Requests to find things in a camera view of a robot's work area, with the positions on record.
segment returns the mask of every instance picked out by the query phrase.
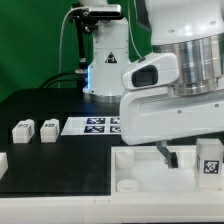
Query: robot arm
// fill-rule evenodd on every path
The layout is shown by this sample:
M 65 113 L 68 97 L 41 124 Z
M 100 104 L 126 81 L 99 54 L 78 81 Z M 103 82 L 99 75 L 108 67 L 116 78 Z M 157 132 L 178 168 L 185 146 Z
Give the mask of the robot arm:
M 128 66 L 122 75 L 126 92 L 120 106 L 121 131 L 127 144 L 224 131 L 221 3 L 145 1 L 153 53 L 144 62 Z

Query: wall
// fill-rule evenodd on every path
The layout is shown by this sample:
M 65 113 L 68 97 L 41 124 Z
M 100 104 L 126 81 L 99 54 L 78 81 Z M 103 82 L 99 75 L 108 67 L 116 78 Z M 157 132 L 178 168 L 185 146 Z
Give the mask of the wall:
M 58 73 L 58 49 L 62 20 L 77 0 L 0 0 L 0 101 L 15 90 L 37 88 Z M 121 4 L 127 16 L 127 0 L 109 0 Z M 132 27 L 142 55 L 150 52 L 150 34 L 136 25 L 131 3 Z M 85 37 L 91 60 L 91 37 Z M 136 54 L 130 44 L 130 57 Z M 78 67 L 75 26 L 67 23 L 63 48 L 63 71 Z

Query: paper sheet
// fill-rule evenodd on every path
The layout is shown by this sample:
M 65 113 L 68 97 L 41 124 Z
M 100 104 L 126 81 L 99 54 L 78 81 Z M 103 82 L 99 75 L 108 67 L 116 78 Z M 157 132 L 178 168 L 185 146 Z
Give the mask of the paper sheet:
M 61 135 L 120 135 L 119 117 L 69 117 Z

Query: small white block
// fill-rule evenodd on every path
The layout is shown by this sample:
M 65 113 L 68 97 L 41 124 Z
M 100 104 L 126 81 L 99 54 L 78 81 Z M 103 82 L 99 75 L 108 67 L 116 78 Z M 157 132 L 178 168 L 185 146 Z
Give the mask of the small white block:
M 224 148 L 218 139 L 198 139 L 195 181 L 199 189 L 222 187 Z
M 12 130 L 13 143 L 28 143 L 34 135 L 34 121 L 20 121 Z
M 8 169 L 8 161 L 6 153 L 0 153 L 0 180 Z
M 56 119 L 47 120 L 40 129 L 42 143 L 56 142 L 60 132 L 59 121 Z

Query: black tabletop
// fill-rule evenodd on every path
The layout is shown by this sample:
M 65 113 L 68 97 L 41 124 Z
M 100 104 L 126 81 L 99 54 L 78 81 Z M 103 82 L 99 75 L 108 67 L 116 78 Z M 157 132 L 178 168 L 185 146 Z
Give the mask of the black tabletop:
M 119 104 L 83 99 L 76 89 L 27 89 L 0 104 L 0 152 L 9 169 L 0 181 L 0 197 L 97 196 L 111 192 L 111 146 L 120 136 L 59 136 L 41 144 L 40 128 L 56 118 L 63 128 L 68 117 L 118 116 Z M 20 120 L 35 122 L 29 144 L 13 144 L 12 129 Z

